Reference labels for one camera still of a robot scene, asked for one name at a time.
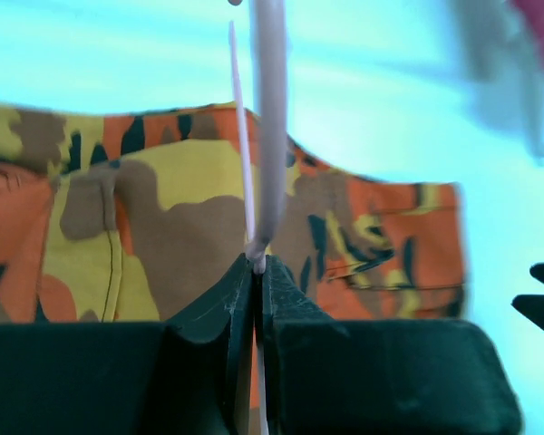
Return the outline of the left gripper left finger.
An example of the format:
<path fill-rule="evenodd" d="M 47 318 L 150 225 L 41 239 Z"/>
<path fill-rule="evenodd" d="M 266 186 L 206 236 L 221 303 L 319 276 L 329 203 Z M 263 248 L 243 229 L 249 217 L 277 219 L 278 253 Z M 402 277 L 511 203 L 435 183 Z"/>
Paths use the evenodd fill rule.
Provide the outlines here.
<path fill-rule="evenodd" d="M 0 434 L 245 434 L 251 266 L 165 322 L 0 324 Z"/>

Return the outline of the pink wire hanger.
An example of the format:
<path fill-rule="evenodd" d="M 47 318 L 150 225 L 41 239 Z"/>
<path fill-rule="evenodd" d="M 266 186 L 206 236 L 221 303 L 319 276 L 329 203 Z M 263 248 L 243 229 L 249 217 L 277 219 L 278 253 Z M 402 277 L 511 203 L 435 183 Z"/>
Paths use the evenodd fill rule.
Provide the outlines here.
<path fill-rule="evenodd" d="M 254 97 L 259 112 L 259 202 L 248 143 L 247 115 L 238 71 L 235 26 L 229 24 L 228 40 L 232 85 L 237 110 L 238 136 L 244 184 L 248 243 L 245 254 L 253 267 L 252 302 L 257 347 L 259 421 L 262 434 L 279 434 L 275 416 L 275 379 L 267 304 L 271 296 L 271 261 L 266 250 L 282 222 L 287 187 L 287 31 L 283 1 L 251 1 L 250 40 L 253 57 Z"/>

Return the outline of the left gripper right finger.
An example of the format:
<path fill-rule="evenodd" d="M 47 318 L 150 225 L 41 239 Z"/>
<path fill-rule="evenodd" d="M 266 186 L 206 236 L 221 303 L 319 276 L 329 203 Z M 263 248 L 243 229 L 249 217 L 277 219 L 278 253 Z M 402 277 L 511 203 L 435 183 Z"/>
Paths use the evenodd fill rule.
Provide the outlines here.
<path fill-rule="evenodd" d="M 267 259 L 258 337 L 273 434 L 519 434 L 490 338 L 452 319 L 338 321 Z"/>

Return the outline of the orange camouflage trousers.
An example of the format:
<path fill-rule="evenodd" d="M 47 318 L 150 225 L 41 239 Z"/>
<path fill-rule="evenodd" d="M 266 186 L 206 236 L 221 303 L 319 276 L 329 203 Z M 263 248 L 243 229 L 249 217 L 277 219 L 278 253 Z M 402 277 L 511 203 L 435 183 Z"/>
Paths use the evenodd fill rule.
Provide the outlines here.
<path fill-rule="evenodd" d="M 254 184 L 258 119 L 248 116 Z M 266 257 L 340 320 L 457 317 L 450 184 L 394 184 L 287 149 Z M 234 104 L 93 116 L 0 105 L 0 324 L 165 322 L 248 242 Z M 248 432 L 259 428 L 252 302 Z"/>

